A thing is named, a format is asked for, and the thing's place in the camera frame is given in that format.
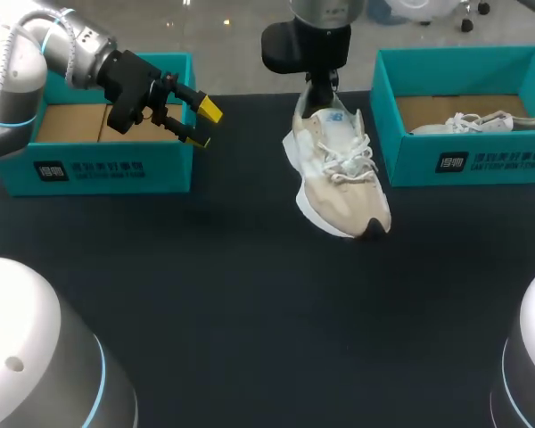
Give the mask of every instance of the black table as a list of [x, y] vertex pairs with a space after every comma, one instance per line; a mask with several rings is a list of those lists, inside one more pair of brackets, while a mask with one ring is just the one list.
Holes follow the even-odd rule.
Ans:
[[[120, 360], [140, 427], [489, 428], [535, 276], [535, 185], [391, 189], [387, 240], [302, 217], [297, 95], [221, 96], [193, 193], [17, 199], [0, 256], [40, 272]], [[384, 171], [367, 94], [363, 110]]]

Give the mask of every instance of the beige sneaker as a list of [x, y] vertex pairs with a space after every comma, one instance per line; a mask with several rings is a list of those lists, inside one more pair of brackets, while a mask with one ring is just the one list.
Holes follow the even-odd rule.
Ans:
[[352, 115], [335, 95], [330, 108], [303, 119], [310, 88], [300, 96], [293, 130], [284, 139], [285, 153], [303, 178], [297, 205], [329, 234], [385, 235], [391, 230], [391, 211], [360, 111]]

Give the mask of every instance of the white shoelace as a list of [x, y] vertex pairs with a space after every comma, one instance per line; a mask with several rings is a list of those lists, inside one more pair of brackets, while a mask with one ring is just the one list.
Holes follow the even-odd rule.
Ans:
[[352, 149], [347, 153], [339, 153], [323, 143], [318, 143], [325, 151], [323, 172], [335, 184], [360, 183], [369, 179], [377, 171], [375, 161], [371, 159], [373, 149], [368, 146], [370, 141], [367, 134], [364, 138], [355, 137]]
[[481, 117], [477, 114], [456, 113], [456, 116], [446, 120], [446, 125], [451, 125], [455, 134], [464, 134], [471, 131], [481, 132], [482, 127], [475, 123], [475, 120], [478, 119], [481, 119]]

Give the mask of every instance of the shoe box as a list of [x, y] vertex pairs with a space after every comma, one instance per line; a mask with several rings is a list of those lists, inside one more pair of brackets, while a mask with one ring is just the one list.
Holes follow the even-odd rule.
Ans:
[[[189, 53], [140, 53], [195, 88]], [[169, 116], [193, 126], [195, 114], [173, 95]], [[12, 196], [185, 193], [193, 147], [148, 120], [125, 135], [106, 125], [111, 106], [101, 90], [76, 90], [50, 73], [31, 143], [0, 159], [0, 178]]]
[[535, 131], [410, 134], [458, 112], [535, 117], [535, 46], [381, 50], [371, 106], [394, 186], [535, 183]]

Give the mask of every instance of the white sneaker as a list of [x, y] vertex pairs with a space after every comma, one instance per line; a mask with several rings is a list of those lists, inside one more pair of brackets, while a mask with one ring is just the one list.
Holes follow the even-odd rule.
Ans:
[[391, 211], [376, 176], [360, 111], [331, 108], [302, 118], [311, 84], [300, 96], [292, 132], [284, 139], [290, 163], [303, 178], [296, 202], [303, 215], [331, 235], [377, 237], [391, 230]]
[[414, 135], [424, 134], [468, 134], [481, 132], [535, 131], [535, 118], [516, 118], [504, 111], [489, 116], [457, 113], [444, 125], [424, 125], [412, 131]]

